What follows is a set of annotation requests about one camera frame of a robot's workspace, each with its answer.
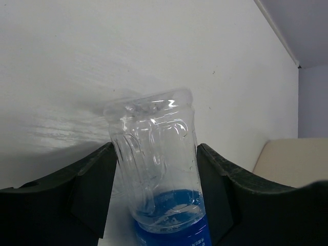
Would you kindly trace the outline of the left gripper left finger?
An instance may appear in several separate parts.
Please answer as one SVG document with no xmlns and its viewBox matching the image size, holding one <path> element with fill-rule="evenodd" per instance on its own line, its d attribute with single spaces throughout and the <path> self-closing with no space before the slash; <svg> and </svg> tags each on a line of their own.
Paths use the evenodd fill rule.
<svg viewBox="0 0 328 246">
<path fill-rule="evenodd" d="M 54 173 L 1 189 L 1 245 L 97 245 L 116 162 L 114 146 L 107 143 Z"/>
</svg>

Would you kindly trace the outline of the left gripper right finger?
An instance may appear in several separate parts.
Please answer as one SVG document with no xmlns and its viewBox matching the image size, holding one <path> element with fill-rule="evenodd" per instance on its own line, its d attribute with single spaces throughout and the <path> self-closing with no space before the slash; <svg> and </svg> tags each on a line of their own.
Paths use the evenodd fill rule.
<svg viewBox="0 0 328 246">
<path fill-rule="evenodd" d="M 327 181 L 285 186 L 205 143 L 197 165 L 213 245 L 327 245 Z"/>
</svg>

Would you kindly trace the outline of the blue label bottle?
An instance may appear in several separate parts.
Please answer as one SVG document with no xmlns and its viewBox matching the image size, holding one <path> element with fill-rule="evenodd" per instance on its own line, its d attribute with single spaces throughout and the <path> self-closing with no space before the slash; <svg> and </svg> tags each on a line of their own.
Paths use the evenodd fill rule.
<svg viewBox="0 0 328 246">
<path fill-rule="evenodd" d="M 104 109 L 139 245 L 212 243 L 192 103 L 192 92 L 180 88 Z"/>
</svg>

